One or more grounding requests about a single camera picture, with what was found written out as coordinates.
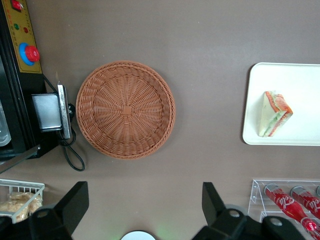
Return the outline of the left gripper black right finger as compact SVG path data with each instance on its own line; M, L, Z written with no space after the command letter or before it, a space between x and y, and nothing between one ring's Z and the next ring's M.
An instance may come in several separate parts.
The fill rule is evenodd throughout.
M237 240L247 219L235 209L227 208L211 182L202 185L202 211L207 222L204 240Z

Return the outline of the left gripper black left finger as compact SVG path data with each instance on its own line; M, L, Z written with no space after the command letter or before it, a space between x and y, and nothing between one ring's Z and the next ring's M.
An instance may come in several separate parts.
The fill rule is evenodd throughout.
M33 240L71 240L72 234L89 208L86 181L77 182L54 206L38 209L30 218Z

